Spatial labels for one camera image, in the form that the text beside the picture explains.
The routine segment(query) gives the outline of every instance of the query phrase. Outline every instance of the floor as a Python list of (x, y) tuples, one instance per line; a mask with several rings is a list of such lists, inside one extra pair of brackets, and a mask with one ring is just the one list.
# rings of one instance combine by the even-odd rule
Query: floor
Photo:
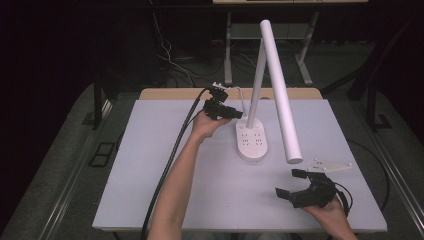
[[(305, 87), (293, 55), (301, 48), (296, 41), (278, 41), (277, 46), (288, 87)], [(232, 46), (233, 84), (252, 87), (257, 41), (234, 42)], [(314, 43), (306, 58), (306, 65), (314, 82), (322, 89), (351, 73), (365, 62), (373, 45), (369, 43)], [(223, 54), (217, 51), (211, 62), (203, 62), (188, 53), (175, 53), (169, 65), (164, 87), (209, 86), (222, 82)], [(411, 213), (409, 193), (399, 188), (397, 179), (386, 176), (381, 162), (394, 162), (417, 202), (424, 202), (424, 148), (406, 123), (393, 110), (383, 95), (378, 95), (377, 112), (384, 114), (391, 129), (371, 131), (364, 122), (365, 98), (351, 102), (346, 92), (347, 83), (325, 95), (345, 134), (346, 140), (376, 201), (387, 205), (383, 215), (388, 232), (360, 234), (359, 239), (423, 239)], [(263, 86), (270, 86), (264, 78)], [(91, 227), (109, 172), (113, 166), (117, 146), (131, 113), (138, 92), (122, 92), (117, 100), (105, 104), (104, 120), (92, 130), (87, 118), (92, 117), (92, 86), (84, 91), (69, 113), (25, 197), (12, 217), (1, 240), (9, 239), (139, 239), (139, 232), (104, 232)], [(106, 167), (90, 167), (88, 162), (101, 143), (113, 143), (114, 148)], [(390, 182), (390, 194), (387, 183)], [(300, 234), (302, 239), (326, 239), (325, 234)]]

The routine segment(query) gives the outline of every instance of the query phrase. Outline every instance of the white tag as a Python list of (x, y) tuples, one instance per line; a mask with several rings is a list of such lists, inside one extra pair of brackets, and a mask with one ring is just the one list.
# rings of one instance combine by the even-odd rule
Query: white tag
[(315, 159), (308, 167), (308, 172), (335, 172), (352, 168), (352, 163), (338, 163)]

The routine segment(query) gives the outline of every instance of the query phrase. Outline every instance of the table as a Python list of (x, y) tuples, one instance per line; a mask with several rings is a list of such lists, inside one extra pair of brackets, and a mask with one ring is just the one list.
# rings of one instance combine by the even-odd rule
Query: table
[[(246, 98), (248, 91), (251, 89), (243, 89)], [(94, 228), (141, 229), (154, 188), (193, 102), (187, 99), (193, 99), (199, 92), (200, 89), (146, 89), (141, 93), (142, 100), (134, 105), (93, 222)], [(240, 109), (241, 102), (236, 100), (238, 90), (228, 92), (230, 96), (225, 104)], [(327, 176), (347, 187), (354, 197), (349, 215), (354, 231), (387, 230), (328, 102), (316, 89), (290, 88), (288, 94), (293, 99), (291, 106), (304, 162), (286, 164), (275, 103), (259, 101), (257, 117), (265, 126), (270, 149), (265, 159), (252, 164), (238, 156), (235, 121), (218, 129), (199, 151), (184, 230), (322, 231), (310, 215), (279, 199), (274, 190), (275, 187), (289, 191), (307, 188), (308, 180), (294, 179), (290, 172), (292, 168), (306, 169), (314, 158), (353, 164), (352, 169)], [(262, 96), (272, 98), (272, 90), (263, 89)]]

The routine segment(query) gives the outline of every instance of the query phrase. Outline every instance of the forearm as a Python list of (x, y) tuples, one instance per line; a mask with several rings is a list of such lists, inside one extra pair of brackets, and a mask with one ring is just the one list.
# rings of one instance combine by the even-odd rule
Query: forearm
[(164, 229), (169, 229), (173, 237), (180, 237), (202, 140), (190, 135), (169, 171), (155, 206), (149, 239), (154, 239), (157, 236), (155, 233)]

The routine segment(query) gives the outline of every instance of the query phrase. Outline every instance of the desk lamp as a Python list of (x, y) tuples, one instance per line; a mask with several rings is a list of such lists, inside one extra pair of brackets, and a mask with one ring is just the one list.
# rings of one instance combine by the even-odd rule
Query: desk lamp
[(297, 164), (303, 161), (300, 151), (296, 127), (287, 95), (286, 83), (275, 45), (271, 23), (263, 20), (260, 24), (262, 39), (259, 48), (258, 63), (252, 92), (252, 100), (247, 117), (243, 117), (236, 123), (237, 146), (240, 156), (248, 162), (259, 162), (268, 151), (265, 128), (262, 122), (255, 118), (258, 105), (265, 65), (271, 75), (271, 83), (275, 96), (277, 115), (280, 123), (281, 135), (289, 164)]

